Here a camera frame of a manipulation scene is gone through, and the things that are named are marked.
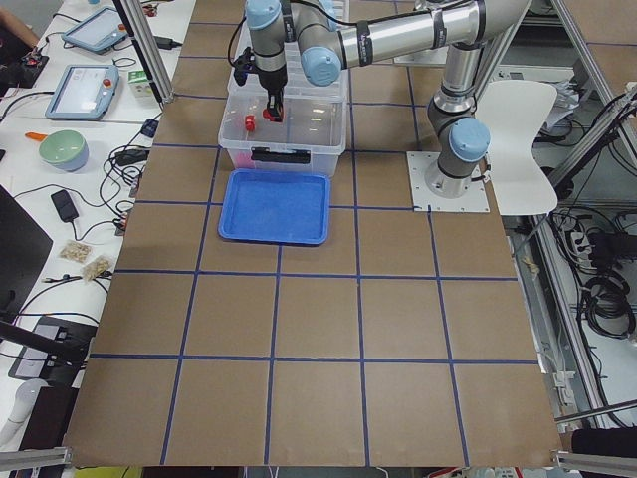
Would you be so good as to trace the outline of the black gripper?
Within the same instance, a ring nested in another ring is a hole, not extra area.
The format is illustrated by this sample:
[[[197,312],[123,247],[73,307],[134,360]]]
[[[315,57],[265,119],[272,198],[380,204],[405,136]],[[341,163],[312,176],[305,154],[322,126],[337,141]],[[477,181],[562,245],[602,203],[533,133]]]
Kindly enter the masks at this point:
[[[269,99],[275,103],[268,102],[264,109],[264,118],[269,121],[282,121],[284,118],[284,89],[288,82],[288,72],[286,68],[279,68],[275,71],[260,70],[258,72],[260,85],[268,92]]]

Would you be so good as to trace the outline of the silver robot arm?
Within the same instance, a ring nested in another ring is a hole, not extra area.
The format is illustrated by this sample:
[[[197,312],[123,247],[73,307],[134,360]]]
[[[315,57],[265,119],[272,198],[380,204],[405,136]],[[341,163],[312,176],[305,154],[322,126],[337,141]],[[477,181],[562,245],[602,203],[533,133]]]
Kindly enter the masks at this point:
[[[306,79],[327,87],[341,72],[420,51],[446,49],[444,75],[428,106],[441,145],[425,173],[428,188],[444,198],[461,197],[491,140],[475,119],[476,77],[486,43],[524,16],[525,1],[439,2],[421,10],[346,22],[327,1],[248,1],[242,21],[251,43],[231,64],[238,85],[258,77],[268,93],[264,116],[280,122],[288,80],[285,46],[297,45]]]

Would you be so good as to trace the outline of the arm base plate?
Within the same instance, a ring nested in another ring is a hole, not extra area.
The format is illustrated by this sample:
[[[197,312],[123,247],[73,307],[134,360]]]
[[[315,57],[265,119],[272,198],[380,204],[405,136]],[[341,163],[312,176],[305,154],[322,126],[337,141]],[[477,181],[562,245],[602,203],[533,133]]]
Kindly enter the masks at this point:
[[[438,167],[437,151],[408,151],[412,208],[416,212],[489,213],[489,201],[478,163],[472,174],[455,179]]]

